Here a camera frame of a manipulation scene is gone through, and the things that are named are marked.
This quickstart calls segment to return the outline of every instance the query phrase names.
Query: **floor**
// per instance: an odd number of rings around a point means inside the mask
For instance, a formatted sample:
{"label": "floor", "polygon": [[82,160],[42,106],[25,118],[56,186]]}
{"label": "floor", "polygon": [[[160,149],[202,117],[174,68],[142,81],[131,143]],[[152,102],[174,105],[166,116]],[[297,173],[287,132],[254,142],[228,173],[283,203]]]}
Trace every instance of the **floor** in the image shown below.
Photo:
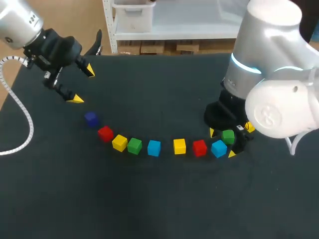
{"label": "floor", "polygon": [[[96,32],[103,32],[103,54],[111,54],[108,32],[101,0],[27,0],[44,18],[44,28],[54,28],[61,36],[74,36],[88,50],[95,40]],[[14,51],[0,42],[0,59],[8,55],[23,56],[23,51]],[[20,64],[10,61],[4,68],[6,81],[11,85]],[[0,108],[6,91],[0,86]]]}

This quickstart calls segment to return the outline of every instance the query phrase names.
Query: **white coiled cable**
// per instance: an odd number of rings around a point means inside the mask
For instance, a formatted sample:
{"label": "white coiled cable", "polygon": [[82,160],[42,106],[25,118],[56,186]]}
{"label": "white coiled cable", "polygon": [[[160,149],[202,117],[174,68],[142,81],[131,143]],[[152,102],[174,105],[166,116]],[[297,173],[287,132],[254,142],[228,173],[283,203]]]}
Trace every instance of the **white coiled cable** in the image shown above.
{"label": "white coiled cable", "polygon": [[33,137],[33,132],[34,132],[33,122],[32,122],[32,118],[31,118],[29,112],[24,107],[24,105],[19,100],[19,98],[15,95],[15,93],[11,90],[10,86],[4,80],[3,65],[5,64],[5,62],[7,62],[9,60],[16,60],[16,61],[20,62],[25,67],[27,66],[27,60],[25,60],[25,59],[23,59],[21,57],[18,57],[18,56],[8,56],[8,57],[3,58],[0,61],[0,82],[3,84],[3,86],[8,91],[8,93],[12,96],[14,101],[19,105],[19,107],[23,111],[26,119],[28,120],[28,123],[29,123],[29,136],[26,139],[26,141],[22,145],[20,145],[19,147],[15,148],[15,149],[12,149],[12,150],[0,152],[0,155],[8,155],[8,154],[16,153],[16,152],[22,150],[23,148],[25,148],[30,143],[30,141],[31,141],[31,139]]}

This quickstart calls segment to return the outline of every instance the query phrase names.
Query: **cube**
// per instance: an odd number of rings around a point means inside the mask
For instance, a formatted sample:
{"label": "cube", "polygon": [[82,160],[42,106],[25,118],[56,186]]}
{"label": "cube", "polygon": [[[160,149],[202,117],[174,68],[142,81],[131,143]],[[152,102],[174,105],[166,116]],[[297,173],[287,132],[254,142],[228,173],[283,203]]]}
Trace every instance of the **cube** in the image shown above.
{"label": "cube", "polygon": [[220,158],[227,153],[227,146],[223,141],[219,140],[211,145],[211,152],[216,158]]}
{"label": "cube", "polygon": [[225,144],[233,144],[235,142],[235,133],[231,129],[223,131],[221,139]]}
{"label": "cube", "polygon": [[119,152],[123,152],[126,146],[128,146],[128,139],[120,134],[112,141],[113,148]]}
{"label": "cube", "polygon": [[99,126],[99,119],[94,112],[87,112],[84,115],[84,118],[85,118],[86,123],[88,124],[89,127],[94,128],[94,127]]}
{"label": "cube", "polygon": [[148,145],[148,155],[158,157],[160,155],[160,142],[150,140]]}
{"label": "cube", "polygon": [[174,139],[174,153],[175,154],[185,154],[186,153],[186,143],[185,139]]}
{"label": "cube", "polygon": [[137,138],[131,138],[128,144],[128,152],[138,155],[142,149],[142,141]]}
{"label": "cube", "polygon": [[101,140],[105,143],[111,142],[114,138],[113,131],[107,126],[104,126],[103,128],[99,129],[98,134]]}
{"label": "cube", "polygon": [[250,121],[248,121],[246,124],[245,124],[245,129],[248,131],[248,132],[253,132],[255,131],[255,127],[253,127],[253,125],[250,123]]}
{"label": "cube", "polygon": [[204,140],[195,141],[193,143],[193,151],[196,157],[204,156],[207,152],[207,146]]}

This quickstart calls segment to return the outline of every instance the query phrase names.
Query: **black table surface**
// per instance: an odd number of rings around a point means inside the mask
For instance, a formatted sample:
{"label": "black table surface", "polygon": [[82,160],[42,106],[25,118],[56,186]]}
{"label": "black table surface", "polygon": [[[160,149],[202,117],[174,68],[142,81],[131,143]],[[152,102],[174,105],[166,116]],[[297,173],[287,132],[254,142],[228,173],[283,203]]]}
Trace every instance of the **black table surface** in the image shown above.
{"label": "black table surface", "polygon": [[[84,104],[44,88],[43,73],[21,69],[13,90],[35,127],[30,145],[0,158],[2,239],[313,239],[319,237],[317,132],[289,156],[284,140],[255,133],[233,158],[195,158],[210,145],[205,106],[218,99],[228,54],[93,57],[96,77],[76,67],[60,81]],[[84,114],[115,134],[142,140],[140,155],[104,144]],[[8,97],[0,150],[24,142],[28,125]],[[185,138],[176,156],[172,140]],[[150,139],[162,142],[147,156]]]}

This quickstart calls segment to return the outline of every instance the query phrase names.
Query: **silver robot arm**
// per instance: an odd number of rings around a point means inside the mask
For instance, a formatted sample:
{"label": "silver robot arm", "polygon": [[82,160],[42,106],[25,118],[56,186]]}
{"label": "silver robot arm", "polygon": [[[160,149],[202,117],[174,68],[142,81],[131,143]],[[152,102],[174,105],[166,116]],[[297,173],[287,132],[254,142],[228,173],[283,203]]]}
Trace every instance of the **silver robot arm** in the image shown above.
{"label": "silver robot arm", "polygon": [[73,36],[61,37],[53,29],[42,27],[43,19],[25,0],[0,0],[0,40],[12,49],[23,48],[27,67],[36,65],[44,71],[44,85],[64,101],[83,103],[76,93],[58,82],[58,77],[63,68],[73,63],[88,77],[95,76],[85,56],[101,54],[101,30],[94,45],[82,56],[82,46]]}
{"label": "silver robot arm", "polygon": [[301,18],[289,0],[251,0],[223,81],[231,95],[245,100],[256,130],[285,138],[291,155],[303,136],[319,128],[319,52],[301,37]]}
{"label": "silver robot arm", "polygon": [[0,0],[0,39],[12,49],[31,44],[41,33],[43,19],[23,0]]}
{"label": "silver robot arm", "polygon": [[228,92],[246,99],[280,69],[319,66],[319,53],[300,35],[300,8],[289,0],[251,0],[224,79]]}

